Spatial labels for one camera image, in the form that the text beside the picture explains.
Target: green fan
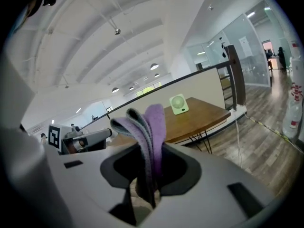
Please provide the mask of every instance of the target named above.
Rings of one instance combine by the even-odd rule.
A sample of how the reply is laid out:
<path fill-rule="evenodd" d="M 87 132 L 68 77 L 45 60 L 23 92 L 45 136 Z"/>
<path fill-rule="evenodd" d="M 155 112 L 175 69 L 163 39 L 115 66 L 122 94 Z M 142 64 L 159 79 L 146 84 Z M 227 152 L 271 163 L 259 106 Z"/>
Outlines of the green fan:
<path fill-rule="evenodd" d="M 186 99 L 182 94 L 171 97 L 170 104 L 175 115 L 189 111 Z"/>

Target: purple towel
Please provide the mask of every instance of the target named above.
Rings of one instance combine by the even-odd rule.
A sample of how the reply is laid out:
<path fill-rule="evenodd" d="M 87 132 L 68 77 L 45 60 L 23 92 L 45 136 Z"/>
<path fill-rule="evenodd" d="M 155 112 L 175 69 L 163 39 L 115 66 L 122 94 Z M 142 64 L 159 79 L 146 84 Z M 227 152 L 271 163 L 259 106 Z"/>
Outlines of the purple towel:
<path fill-rule="evenodd" d="M 161 104 L 150 105 L 145 114 L 145 118 L 152 132 L 152 144 L 153 144 L 153 159 L 154 170 L 158 178 L 162 175 L 162 144 L 166 139 L 166 120 L 165 112 Z"/>
<path fill-rule="evenodd" d="M 135 138 L 140 145 L 145 170 L 139 170 L 135 189 L 154 208 L 157 179 L 162 176 L 162 144 L 166 139 L 163 106 L 150 105 L 144 115 L 128 109 L 126 117 L 111 119 L 111 126 L 114 131 Z"/>
<path fill-rule="evenodd" d="M 142 131 L 148 145 L 151 169 L 154 170 L 152 132 L 148 122 L 146 121 L 143 115 L 141 115 L 137 110 L 132 108 L 127 110 L 126 116 L 135 126 L 137 126 Z"/>
<path fill-rule="evenodd" d="M 155 208 L 152 165 L 147 140 L 145 139 L 142 131 L 126 117 L 111 119 L 111 126 L 113 130 L 118 133 L 132 136 L 140 145 L 145 163 L 145 170 L 139 171 L 136 183 L 136 192 L 138 196 L 142 197 L 144 200 L 149 202 L 153 208 Z"/>

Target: floor tape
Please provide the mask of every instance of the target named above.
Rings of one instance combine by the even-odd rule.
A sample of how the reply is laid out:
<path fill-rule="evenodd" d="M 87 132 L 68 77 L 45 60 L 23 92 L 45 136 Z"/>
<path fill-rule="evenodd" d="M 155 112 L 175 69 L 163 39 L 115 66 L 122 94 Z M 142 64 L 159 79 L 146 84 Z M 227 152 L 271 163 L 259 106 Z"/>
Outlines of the floor tape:
<path fill-rule="evenodd" d="M 269 126 L 267 126 L 267 125 L 265 125 L 265 124 L 263 124 L 263 123 L 261 123 L 261 122 L 255 120 L 255 119 L 253 119 L 252 117 L 247 116 L 246 114 L 245 114 L 245 117 L 247 117 L 247 118 L 250 119 L 251 121 L 253 121 L 253 122 L 255 122 L 255 123 L 258 123 L 258 124 L 262 125 L 263 127 L 269 129 L 270 131 L 272 131 L 272 132 L 275 133 L 276 135 L 279 135 L 279 136 L 280 136 L 281 138 L 283 138 L 285 141 L 287 141 L 287 142 L 289 142 L 291 145 L 293 145 L 299 152 L 301 152 L 302 154 L 304 154 L 303 151 L 302 151 L 299 147 L 297 147 L 296 145 L 294 145 L 294 143 L 293 143 L 289 138 L 287 138 L 285 135 L 283 135 L 283 134 L 280 133 L 279 131 L 270 128 Z"/>

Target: glass wall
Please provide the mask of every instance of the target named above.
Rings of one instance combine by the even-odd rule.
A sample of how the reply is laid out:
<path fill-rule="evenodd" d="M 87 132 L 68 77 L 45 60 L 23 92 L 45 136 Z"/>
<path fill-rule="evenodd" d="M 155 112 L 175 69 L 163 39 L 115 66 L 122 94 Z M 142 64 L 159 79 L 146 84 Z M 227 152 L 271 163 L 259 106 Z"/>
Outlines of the glass wall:
<path fill-rule="evenodd" d="M 285 63 L 286 63 L 286 67 L 289 68 L 289 58 L 291 57 L 291 51 L 290 51 L 290 47 L 288 44 L 287 39 L 285 38 L 285 34 L 284 31 L 278 21 L 278 19 L 276 18 L 275 14 L 273 13 L 272 9 L 269 7 L 269 5 L 267 5 L 267 3 L 265 2 L 265 13 L 267 14 L 268 18 L 270 19 L 270 22 L 274 28 L 274 31 L 276 32 L 282 49 L 283 49 L 283 53 L 284 53 L 284 58 L 285 58 Z"/>
<path fill-rule="evenodd" d="M 270 86 L 265 52 L 248 18 L 241 15 L 223 32 L 237 51 L 245 83 Z"/>
<path fill-rule="evenodd" d="M 189 47 L 188 51 L 195 65 L 200 63 L 202 68 L 211 66 L 202 44 Z"/>
<path fill-rule="evenodd" d="M 219 32 L 208 43 L 204 44 L 204 48 L 210 59 L 211 65 L 216 65 L 228 61 L 228 57 L 223 47 L 229 45 L 229 41 L 223 31 Z M 218 71 L 221 76 L 227 75 L 227 69 L 222 68 Z"/>

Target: railing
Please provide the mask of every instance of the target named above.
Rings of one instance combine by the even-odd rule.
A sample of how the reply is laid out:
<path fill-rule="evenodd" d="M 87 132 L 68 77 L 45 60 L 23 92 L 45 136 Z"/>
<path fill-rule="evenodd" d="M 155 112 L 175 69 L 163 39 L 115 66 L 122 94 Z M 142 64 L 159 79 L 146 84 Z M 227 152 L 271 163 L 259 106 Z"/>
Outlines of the railing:
<path fill-rule="evenodd" d="M 234 83 L 234 77 L 233 77 L 233 74 L 232 74 L 232 70 L 231 70 L 231 67 L 230 67 L 230 62 L 228 61 L 228 65 L 221 65 L 221 64 L 218 64 L 216 65 L 216 68 L 219 72 L 219 69 L 222 69 L 222 68 L 226 68 L 227 69 L 227 72 L 228 72 L 228 75 L 226 76 L 223 76 L 223 77 L 220 77 L 220 74 L 219 75 L 219 79 L 221 81 L 221 84 L 222 84 L 222 90 L 223 90 L 223 95 L 224 95 L 224 101 L 225 101 L 225 108 L 226 110 L 231 110 L 231 109 L 234 109 L 236 110 L 237 109 L 237 95 L 236 95 L 236 88 L 235 88 L 235 83 Z M 229 79 L 228 81 L 226 82 L 229 82 L 228 84 L 229 85 L 225 85 L 224 83 L 224 80 L 225 79 Z"/>
<path fill-rule="evenodd" d="M 169 83 L 167 83 L 167 84 L 165 84 L 163 86 L 160 86 L 160 87 L 158 87 L 158 88 L 156 88 L 156 89 L 154 89 L 152 91 L 149 91 L 149 92 L 147 92 L 147 93 L 145 93 L 145 94 L 143 94 L 143 95 L 141 95 L 141 96 L 139 96 L 139 97 L 137 97 L 137 98 L 135 98 L 135 99 L 133 99 L 131 101 L 128 101 L 127 103 L 125 103 L 125 104 L 123 104 L 123 105 L 121 105 L 121 106 L 113 109 L 112 111 L 110 111 L 110 112 L 108 112 L 108 113 L 106 113 L 106 114 L 98 117 L 97 119 L 95 119 L 94 121 L 90 122 L 89 124 L 87 124 L 86 126 L 82 127 L 81 129 L 87 127 L 88 125 L 94 123 L 95 121 L 98 121 L 99 119 L 101 119 L 101 118 L 103 118 L 105 116 L 107 116 L 110 119 L 110 116 L 109 116 L 110 113 L 112 113 L 112 112 L 114 112 L 114 111 L 116 111 L 116 110 L 118 110 L 118 109 L 120 109 L 120 108 L 122 108 L 122 107 L 124 107 L 124 106 L 126 106 L 126 105 L 128 105 L 128 104 L 130 104 L 130 103 L 132 103 L 132 102 L 134 102 L 134 101 L 142 98 L 142 97 L 146 97 L 149 94 L 153 94 L 154 92 L 156 92 L 158 90 L 161 90 L 161 89 L 163 89 L 163 88 L 165 88 L 165 87 L 167 87 L 169 85 L 172 85 L 174 83 L 177 83 L 177 82 L 179 82 L 179 81 L 181 81 L 181 80 L 183 80 L 185 78 L 192 77 L 194 75 L 206 72 L 206 71 L 214 69 L 214 68 L 216 68 L 217 70 L 222 69 L 222 68 L 226 68 L 227 69 L 227 71 L 228 71 L 228 75 L 227 76 L 224 76 L 224 77 L 220 77 L 219 76 L 221 84 L 222 84 L 223 96 L 224 96 L 224 100 L 225 100 L 225 108 L 227 110 L 230 110 L 230 109 L 235 109 L 236 110 L 236 108 L 237 108 L 237 100 L 236 100 L 235 83 L 234 83 L 234 78 L 233 78 L 233 75 L 232 75 L 230 63 L 233 63 L 233 62 L 230 62 L 230 61 L 223 62 L 223 63 L 217 64 L 217 65 L 214 65 L 214 66 L 210 66 L 210 67 L 201 69 L 201 70 L 199 70 L 197 72 L 194 72 L 192 74 L 186 75 L 186 76 L 181 77 L 181 78 L 178 78 L 176 80 L 173 80 L 173 81 L 171 81 L 171 82 L 169 82 Z M 229 78 L 230 85 L 223 87 L 222 81 L 224 79 L 228 79 L 228 78 Z M 228 95 L 227 97 L 225 97 L 225 93 L 224 92 L 227 91 L 230 88 L 231 88 L 232 94 Z M 229 99 L 232 99 L 232 104 L 228 104 L 228 103 L 226 104 L 226 101 L 228 101 Z"/>

